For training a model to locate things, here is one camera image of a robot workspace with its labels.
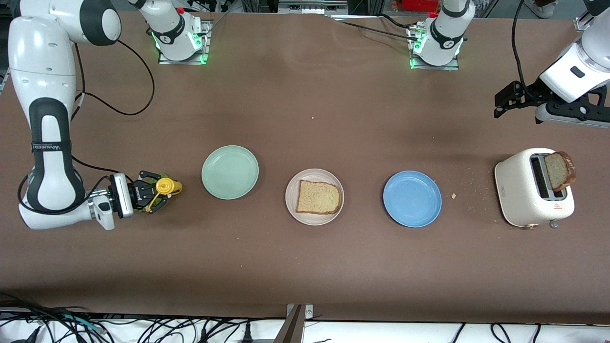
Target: green plate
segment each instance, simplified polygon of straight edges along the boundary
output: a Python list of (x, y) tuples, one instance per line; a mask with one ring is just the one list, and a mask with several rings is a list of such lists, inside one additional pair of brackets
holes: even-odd
[(250, 150), (237, 145), (216, 149), (201, 169), (203, 186), (213, 196), (232, 200), (246, 195), (259, 178), (259, 163)]

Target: plate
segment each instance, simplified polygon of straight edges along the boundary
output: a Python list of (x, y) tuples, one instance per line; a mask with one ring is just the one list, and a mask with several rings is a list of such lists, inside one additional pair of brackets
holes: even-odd
[(250, 150), (237, 145), (216, 149), (201, 169), (203, 186), (213, 196), (232, 200), (246, 195), (259, 178), (259, 163)]
[(383, 190), (383, 203), (400, 225), (421, 228), (439, 216), (442, 199), (439, 187), (426, 174), (406, 170), (394, 174)]
[[(299, 187), (301, 180), (314, 182), (322, 181), (337, 186), (337, 188), (339, 188), (339, 194), (341, 195), (341, 204), (339, 205), (339, 209), (337, 210), (337, 212), (335, 212), (334, 214), (297, 213), (296, 204), (299, 200)], [(307, 225), (324, 225), (335, 219), (343, 208), (344, 200), (345, 194), (343, 192), (343, 186), (341, 186), (341, 182), (339, 182), (339, 179), (337, 179), (337, 177), (334, 176), (332, 173), (323, 169), (313, 168), (303, 170), (302, 172), (295, 175), (295, 177), (293, 177), (292, 180), (288, 182), (288, 187), (286, 187), (286, 207), (288, 207), (288, 211), (296, 220)]]

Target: bread crust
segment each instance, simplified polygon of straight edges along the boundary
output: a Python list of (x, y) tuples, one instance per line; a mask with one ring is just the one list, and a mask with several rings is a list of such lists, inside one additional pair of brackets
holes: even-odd
[[(335, 187), (337, 189), (337, 192), (339, 193), (339, 204), (337, 205), (337, 207), (334, 210), (330, 211), (330, 212), (299, 211), (298, 210), (298, 208), (299, 208), (298, 199), (301, 198), (301, 183), (303, 181), (311, 182), (312, 184), (327, 184), (327, 185)], [(341, 190), (339, 189), (339, 187), (337, 187), (337, 186), (335, 186), (333, 184), (330, 184), (328, 182), (324, 182), (324, 181), (308, 181), (308, 180), (299, 180), (299, 195), (298, 195), (298, 197), (296, 199), (297, 199), (297, 201), (296, 201), (296, 208), (297, 209), (295, 209), (296, 213), (310, 213), (310, 214), (335, 214), (335, 213), (337, 213), (337, 211), (341, 207), (341, 200), (342, 200), (341, 199)]]
[(561, 156), (561, 159), (564, 161), (565, 164), (565, 169), (568, 171), (568, 177), (566, 178), (565, 182), (559, 185), (559, 187), (553, 189), (554, 192), (559, 192), (576, 182), (576, 168), (574, 168), (574, 162), (572, 162), (572, 158), (565, 151), (556, 151), (553, 154), (558, 154)]

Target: white plate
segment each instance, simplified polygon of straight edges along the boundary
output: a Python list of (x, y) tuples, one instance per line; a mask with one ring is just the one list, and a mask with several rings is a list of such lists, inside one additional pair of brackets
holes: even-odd
[[(300, 181), (317, 181), (317, 182), (326, 182), (329, 184), (333, 184), (339, 188), (339, 194), (341, 194), (341, 204), (339, 205), (339, 209), (334, 214), (311, 214), (311, 213), (297, 213), (296, 204), (299, 200), (299, 187)], [(343, 186), (341, 186), (341, 182), (330, 172), (323, 169), (307, 169), (295, 175), (290, 182), (288, 182), (288, 187), (286, 187), (286, 207), (288, 207), (288, 211), (292, 216), (298, 220), (299, 222), (307, 225), (324, 225), (329, 223), (331, 220), (335, 219), (341, 212), (343, 208), (343, 201), (345, 200), (345, 194), (343, 193)]]

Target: gray floor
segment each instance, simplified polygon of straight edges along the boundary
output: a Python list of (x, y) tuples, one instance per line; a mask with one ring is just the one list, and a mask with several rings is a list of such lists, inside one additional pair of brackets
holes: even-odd
[[(488, 18), (514, 18), (519, 0), (498, 0)], [(559, 0), (551, 19), (574, 19), (585, 11), (583, 0)], [(536, 19), (532, 11), (523, 5), (519, 18)]]

